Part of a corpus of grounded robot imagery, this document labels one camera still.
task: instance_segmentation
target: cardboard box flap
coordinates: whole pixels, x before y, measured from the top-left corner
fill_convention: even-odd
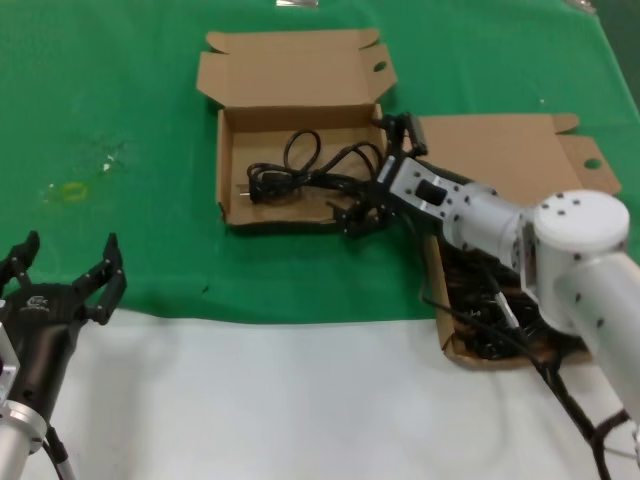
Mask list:
[[[584,188],[610,194],[621,190],[622,185],[592,138],[558,135],[558,140]]]
[[[324,51],[367,48],[378,43],[380,32],[364,30],[317,30],[311,32],[222,33],[209,32],[207,43],[220,53]]]
[[[359,46],[202,53],[198,90],[225,107],[375,103],[397,77],[385,45]]]
[[[578,126],[575,115],[458,115],[420,123],[427,161],[491,185],[508,201],[524,206],[559,191],[620,190],[593,140],[559,133]],[[588,168],[596,165],[585,164],[590,159],[598,168]]]

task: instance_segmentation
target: power cord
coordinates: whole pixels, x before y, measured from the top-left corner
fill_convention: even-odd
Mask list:
[[[67,449],[58,437],[58,432],[51,425],[47,429],[46,441],[42,443],[42,448],[47,453],[49,460],[51,460],[58,480],[76,480],[69,463]]]
[[[442,310],[444,312],[449,313],[450,315],[456,317],[461,322],[474,327],[478,330],[484,331],[488,336],[491,336],[495,339],[498,339],[506,344],[509,344],[526,358],[529,359],[531,364],[535,367],[536,371],[540,374],[542,380],[547,384],[551,392],[554,394],[558,402],[562,405],[564,410],[567,412],[573,423],[576,425],[580,434],[585,439],[585,441],[591,447],[593,452],[593,458],[596,463],[596,467],[598,469],[598,475],[601,480],[611,480],[611,475],[609,474],[609,470],[606,465],[604,453],[607,451],[604,445],[604,441],[607,435],[616,427],[624,424],[629,420],[629,414],[626,410],[621,410],[615,415],[609,417],[604,420],[598,426],[593,425],[589,417],[585,414],[584,410],[580,407],[580,405],[576,402],[576,400],[571,396],[567,387],[560,377],[560,366],[562,364],[562,360],[568,354],[573,352],[572,348],[569,348],[563,352],[558,352],[555,358],[550,362],[541,362],[538,360],[536,355],[531,351],[529,345],[526,342],[526,336],[524,334],[519,335],[518,338],[521,338],[523,344],[518,343],[513,338],[505,335],[499,330],[486,325],[477,319],[467,315],[463,312],[458,312],[446,305],[438,303],[430,298],[428,298],[424,290],[426,288],[426,284],[428,283],[428,262],[427,257],[424,251],[424,238],[419,234],[418,229],[407,214],[401,215],[401,218],[404,220],[404,224],[407,226],[411,236],[413,237],[414,242],[417,245],[420,263],[422,267],[422,283],[420,287],[420,300],[432,307]]]
[[[303,135],[311,135],[315,139],[316,147],[311,158],[302,168],[294,168],[289,162],[289,152],[293,144]],[[362,148],[368,147],[376,157],[375,165],[363,152]],[[282,157],[282,165],[273,163],[254,163],[247,169],[249,177],[249,196],[253,203],[265,203],[285,197],[302,187],[316,187],[328,190],[336,190],[345,195],[364,200],[367,198],[369,184],[374,180],[383,163],[380,149],[371,142],[358,142],[343,148],[326,165],[312,169],[318,161],[322,141],[320,135],[314,130],[299,130],[294,133],[287,142]],[[330,171],[342,162],[351,153],[357,154],[365,164],[370,178],[361,180],[349,175],[330,173]]]

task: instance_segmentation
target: black cable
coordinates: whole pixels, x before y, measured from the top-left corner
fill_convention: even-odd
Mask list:
[[[51,447],[49,446],[49,444],[47,442],[42,442],[42,449],[47,453],[49,460],[51,460],[51,463],[53,464],[53,468],[56,471],[56,476],[58,477],[58,480],[64,480],[64,478],[62,477],[62,474],[60,473],[60,470],[58,470],[58,464],[53,459],[53,453],[51,452]]]
[[[424,251],[424,242],[423,238],[418,233],[418,229],[416,228],[413,220],[407,215],[402,214],[401,217],[404,220],[404,224],[409,229],[411,236],[418,246],[420,263],[422,266],[422,285],[420,288],[420,300],[423,303],[433,306],[439,310],[449,313],[450,315],[458,318],[462,322],[477,328],[478,330],[482,330],[486,332],[488,335],[497,338],[504,343],[509,344],[513,348],[517,349],[520,353],[522,353],[525,357],[529,359],[529,361],[533,364],[537,372],[542,377],[543,381],[547,384],[553,395],[556,397],[560,405],[564,408],[565,412],[573,423],[576,425],[582,437],[587,441],[587,443],[591,446],[591,450],[593,452],[593,458],[596,463],[596,467],[598,469],[598,475],[601,480],[611,480],[611,476],[609,474],[609,470],[607,468],[605,462],[605,446],[604,441],[607,435],[614,428],[622,425],[627,420],[629,420],[629,414],[625,410],[621,410],[617,414],[603,421],[597,427],[593,426],[589,417],[587,417],[586,413],[580,407],[578,402],[571,396],[567,387],[560,377],[560,366],[562,365],[562,360],[570,353],[573,353],[574,349],[569,348],[564,351],[558,352],[550,362],[540,362],[538,358],[531,352],[528,346],[525,344],[520,344],[516,342],[514,339],[505,335],[504,333],[496,330],[493,327],[483,324],[482,322],[476,320],[475,318],[467,315],[463,312],[458,312],[446,305],[442,305],[441,303],[435,302],[434,300],[427,298],[424,294],[424,288],[428,281],[428,262],[427,257]]]
[[[414,239],[414,241],[417,244],[418,247],[418,251],[419,251],[419,255],[420,255],[420,263],[422,265],[422,285],[420,287],[420,300],[423,303],[426,303],[428,305],[431,305],[434,308],[437,308],[439,310],[442,310],[444,312],[447,312],[449,315],[452,315],[456,318],[458,318],[460,321],[462,321],[463,323],[470,325],[472,327],[475,327],[479,330],[483,330],[487,333],[487,335],[496,338],[497,340],[504,342],[508,345],[510,345],[511,347],[513,347],[514,349],[518,350],[522,355],[526,356],[531,363],[536,367],[536,368],[542,368],[542,364],[538,361],[538,359],[536,358],[536,356],[529,351],[528,348],[526,348],[525,346],[523,346],[522,344],[518,343],[517,341],[515,341],[513,338],[509,337],[508,335],[500,332],[499,330],[489,326],[489,325],[485,325],[482,322],[479,322],[478,320],[476,320],[475,318],[471,317],[470,315],[467,315],[466,313],[463,312],[458,312],[456,310],[454,310],[451,307],[448,307],[446,305],[443,305],[441,303],[438,303],[430,298],[428,298],[425,293],[424,293],[424,288],[428,283],[428,272],[429,272],[429,264],[427,261],[427,256],[424,252],[424,244],[423,244],[423,239],[421,238],[420,234],[418,233],[418,229],[415,226],[415,223],[413,222],[413,220],[411,219],[411,217],[409,217],[406,213],[401,214],[401,218],[404,220],[404,224],[407,226],[408,230],[411,233],[412,238]]]
[[[69,460],[69,454],[60,440],[60,437],[58,437],[58,432],[56,432],[56,429],[51,425],[47,428],[46,441],[42,443],[42,448],[47,452],[51,463],[53,463],[53,467],[58,474],[58,478],[64,480],[58,465]]]
[[[289,152],[295,141],[303,135],[311,135],[315,139],[316,148],[311,158],[302,166],[296,169],[289,162]],[[363,147],[368,147],[376,157],[376,164],[371,162],[362,151]],[[301,187],[316,187],[328,190],[336,190],[353,198],[366,198],[369,192],[369,184],[374,180],[382,163],[383,156],[380,149],[371,142],[362,141],[347,146],[340,150],[326,165],[312,169],[318,161],[322,141],[320,135],[314,130],[299,130],[294,133],[287,142],[282,165],[273,163],[254,163],[247,169],[249,178],[249,195],[254,203],[263,203],[285,197]],[[349,175],[330,173],[342,160],[351,153],[357,154],[365,164],[370,178],[361,180]]]
[[[626,410],[620,410],[615,415],[604,420],[598,427],[596,427],[595,433],[591,437],[591,450],[593,451],[593,458],[596,461],[598,467],[598,474],[601,480],[611,480],[609,469],[605,463],[604,453],[604,440],[609,433],[614,429],[626,423],[630,420],[629,414]]]

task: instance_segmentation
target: green cloth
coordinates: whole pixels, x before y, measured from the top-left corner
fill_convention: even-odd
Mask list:
[[[399,77],[383,101],[388,112],[575,112],[640,218],[638,112],[597,17],[562,0],[274,5],[0,0],[0,252],[36,229],[32,276],[69,282],[115,231],[129,278],[122,306],[161,316],[433,315],[418,302],[418,259],[400,227],[359,241],[225,228],[214,191],[216,118],[195,89],[210,30],[378,27]],[[634,220],[636,260],[637,234]]]

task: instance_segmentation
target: cardboard box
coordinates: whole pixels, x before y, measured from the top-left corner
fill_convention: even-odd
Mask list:
[[[384,152],[383,132],[371,120],[380,117],[376,101],[397,78],[378,38],[375,29],[207,35],[214,52],[200,57],[198,89],[224,107],[218,112],[216,172],[217,201],[227,224],[334,223],[327,201],[349,203],[338,192],[303,188],[268,205],[254,205],[241,193],[247,168],[282,164],[287,140],[303,128],[316,130],[322,140],[316,167],[361,140]],[[311,157],[315,142],[306,137],[291,149],[292,165]],[[357,157],[332,172],[368,178]]]
[[[620,183],[595,141],[569,134],[578,117],[562,115],[468,115],[421,117],[429,145],[428,161],[479,183],[493,186],[506,200],[534,205],[566,190],[592,189],[610,194]],[[427,241],[433,298],[449,306],[438,240]],[[484,360],[456,337],[456,320],[436,312],[440,348],[455,362],[472,368],[515,368],[530,365],[525,358]],[[541,357],[551,352],[541,353]],[[589,358],[588,353],[573,361]]]

